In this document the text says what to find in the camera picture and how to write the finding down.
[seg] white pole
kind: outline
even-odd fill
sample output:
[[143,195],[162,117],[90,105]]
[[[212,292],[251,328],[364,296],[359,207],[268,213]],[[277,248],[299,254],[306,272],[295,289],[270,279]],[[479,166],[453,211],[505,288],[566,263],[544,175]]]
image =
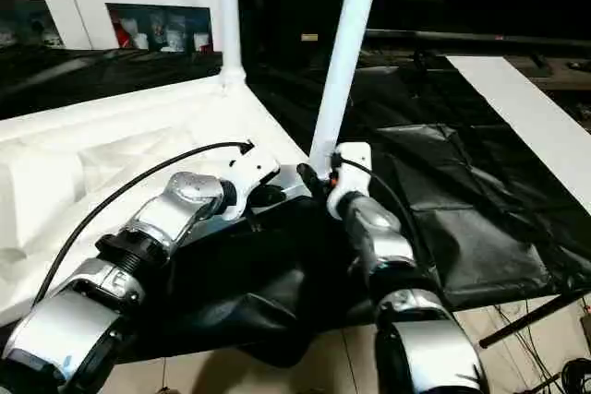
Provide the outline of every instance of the white pole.
[[309,163],[319,177],[326,177],[330,171],[330,156],[334,152],[336,140],[339,137],[372,1],[344,0],[343,2],[339,28],[332,49],[331,65],[326,77],[310,150]]
[[238,16],[238,0],[220,1],[222,3],[223,38],[222,81],[224,85],[244,82],[246,74],[240,58],[240,20]]

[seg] wire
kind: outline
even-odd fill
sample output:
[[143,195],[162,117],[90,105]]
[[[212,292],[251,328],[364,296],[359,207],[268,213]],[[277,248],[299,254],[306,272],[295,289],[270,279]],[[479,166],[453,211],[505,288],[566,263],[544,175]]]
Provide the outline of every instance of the wire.
[[[505,315],[505,313],[502,311],[502,308],[500,306],[494,305],[494,308],[497,311],[497,313],[499,314],[499,316],[505,321],[505,323],[507,323],[507,324],[511,323],[511,320]],[[525,310],[527,313],[529,313],[529,304],[527,301],[525,301]],[[552,377],[552,375],[551,375],[550,371],[548,370],[548,368],[546,367],[546,365],[544,364],[544,362],[542,361],[542,359],[539,355],[539,352],[537,351],[537,347],[536,347],[536,344],[534,343],[534,338],[531,333],[531,328],[529,326],[527,327],[527,330],[528,330],[528,336],[529,336],[531,343],[527,342],[527,340],[525,339],[525,337],[522,335],[521,332],[515,332],[514,336],[519,341],[519,343],[521,344],[524,351],[529,354],[530,358],[532,359],[532,363],[537,366],[537,369],[540,373],[540,381],[547,382]],[[558,382],[556,380],[554,380],[553,383],[561,394],[565,394],[564,389],[562,389],[562,387],[558,384]]]
[[[491,321],[491,322],[492,322],[492,324],[494,325],[495,319],[493,318],[492,314],[490,313],[490,311],[489,311],[488,309],[487,309],[487,310],[485,310],[485,311],[486,311],[486,313],[487,313],[487,315],[488,315],[488,318],[490,319],[490,321]],[[503,355],[502,353],[500,353],[500,354],[499,354],[499,356],[500,356],[500,357],[501,357],[501,358],[502,358],[502,359],[503,359],[503,360],[504,360],[504,361],[505,361],[505,362],[506,362],[506,363],[507,363],[509,366],[511,366],[511,364],[512,364],[512,362],[513,362],[513,367],[512,367],[512,370],[513,370],[513,372],[514,372],[515,374],[517,374],[517,375],[518,375],[518,376],[521,378],[521,380],[522,380],[522,382],[523,382],[523,384],[524,384],[524,388],[525,388],[525,389],[527,389],[527,388],[528,388],[528,385],[527,385],[527,382],[525,381],[524,374],[521,372],[521,368],[519,367],[519,365],[518,365],[518,364],[515,362],[515,359],[514,359],[514,357],[513,357],[513,353],[511,352],[511,350],[509,349],[509,346],[507,345],[507,341],[506,341],[506,340],[503,340],[503,341],[501,342],[501,344],[502,344],[502,346],[505,348],[505,350],[507,351],[507,355],[509,355],[509,357],[511,358],[511,361],[509,362],[509,360],[507,359],[507,357],[506,357],[505,355]]]
[[401,219],[403,219],[403,223],[406,227],[406,230],[408,231],[408,234],[411,237],[411,245],[419,245],[418,229],[416,227],[413,215],[406,208],[403,201],[398,197],[394,190],[391,189],[390,186],[386,183],[386,181],[379,177],[376,173],[371,171],[369,168],[366,168],[365,166],[363,166],[360,163],[357,163],[356,161],[349,161],[348,159],[344,159],[339,155],[335,156],[335,160],[340,163],[346,163],[348,165],[354,166],[357,169],[363,171],[364,173],[369,174],[372,179],[375,179],[388,192],[388,194],[396,204],[396,207],[398,207],[399,215],[401,216]]
[[103,200],[91,212],[89,212],[87,214],[87,216],[74,229],[72,234],[70,234],[69,237],[66,239],[63,246],[61,247],[61,249],[57,253],[57,256],[55,256],[54,263],[52,263],[52,266],[49,268],[49,271],[47,271],[47,275],[45,276],[45,279],[43,279],[41,287],[39,288],[39,291],[37,292],[37,295],[35,296],[35,299],[33,300],[32,305],[35,306],[37,303],[39,303],[43,299],[43,297],[45,297],[45,295],[47,294],[47,290],[49,289],[49,286],[51,285],[52,280],[54,279],[55,274],[57,273],[57,270],[59,269],[60,265],[64,261],[64,258],[66,257],[67,252],[70,250],[70,248],[72,247],[72,245],[74,244],[76,239],[80,236],[80,234],[82,233],[84,228],[86,228],[88,226],[88,224],[96,216],[98,216],[99,213],[101,211],[103,211],[103,209],[105,209],[109,204],[111,204],[119,196],[124,194],[132,186],[138,184],[146,177],[166,168],[167,166],[172,165],[173,163],[177,163],[178,161],[182,161],[183,159],[186,159],[187,157],[191,157],[196,154],[200,154],[201,152],[209,151],[211,149],[227,148],[227,147],[239,147],[242,152],[242,151],[246,151],[248,149],[251,149],[253,147],[253,145],[251,143],[245,143],[245,142],[221,142],[221,143],[213,143],[211,145],[206,145],[204,147],[190,149],[189,151],[179,154],[178,156],[175,156],[171,159],[168,159],[166,161],[158,163],[156,166],[153,166],[149,170],[137,175],[136,177],[131,179],[129,182],[127,182],[126,184],[124,184],[123,186],[118,188],[116,191],[114,191],[111,196],[109,196],[108,198]]
[[568,394],[583,394],[585,384],[591,375],[591,360],[574,359],[566,363],[562,368],[561,381]]

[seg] black plastic sheet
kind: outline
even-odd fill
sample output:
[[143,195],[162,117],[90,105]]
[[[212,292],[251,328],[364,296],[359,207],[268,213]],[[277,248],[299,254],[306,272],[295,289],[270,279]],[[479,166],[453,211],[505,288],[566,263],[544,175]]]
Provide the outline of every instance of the black plastic sheet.
[[[203,77],[220,62],[19,49],[0,52],[0,61],[3,117]],[[450,306],[591,287],[586,212],[454,68],[439,59],[432,66],[357,69],[341,139],[371,144],[374,171],[412,209],[417,256]],[[304,150],[325,75],[248,70],[249,86]],[[378,186],[370,191],[390,206]],[[321,205],[300,198],[259,218],[262,233],[243,223],[178,252],[128,360],[242,346],[289,365],[315,333],[371,321],[351,247]]]

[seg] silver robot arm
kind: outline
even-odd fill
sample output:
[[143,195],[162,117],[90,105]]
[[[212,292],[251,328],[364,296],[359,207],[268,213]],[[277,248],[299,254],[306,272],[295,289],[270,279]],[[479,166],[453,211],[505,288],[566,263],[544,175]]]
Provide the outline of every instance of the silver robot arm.
[[261,149],[224,179],[176,173],[117,234],[17,325],[2,353],[0,393],[95,393],[134,339],[136,313],[157,276],[199,222],[241,217],[250,192],[279,171]]
[[[371,169],[367,143],[343,143],[337,154]],[[328,211],[344,222],[375,308],[380,392],[488,392],[472,343],[416,263],[398,218],[369,196],[370,176],[345,163],[336,173]]]

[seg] silver metal casing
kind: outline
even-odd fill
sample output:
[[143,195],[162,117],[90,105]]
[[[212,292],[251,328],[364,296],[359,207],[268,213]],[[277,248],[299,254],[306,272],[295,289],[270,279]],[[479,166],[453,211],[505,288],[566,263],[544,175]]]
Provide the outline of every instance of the silver metal casing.
[[403,342],[415,392],[437,387],[482,390],[486,383],[478,355],[451,320],[394,324]]
[[211,217],[222,202],[223,188],[216,177],[175,173],[163,192],[146,202],[124,229],[147,234],[170,257],[195,222]]
[[21,320],[2,357],[22,350],[55,366],[67,382],[118,318],[82,294],[63,291],[42,300]]
[[439,313],[441,318],[449,318],[455,321],[450,312],[445,309],[437,294],[418,288],[397,290],[384,297],[379,305],[392,304],[393,310],[398,314],[409,311],[433,311]]
[[415,263],[412,246],[400,234],[400,221],[371,197],[351,201],[344,228],[359,252],[366,277],[385,262]]

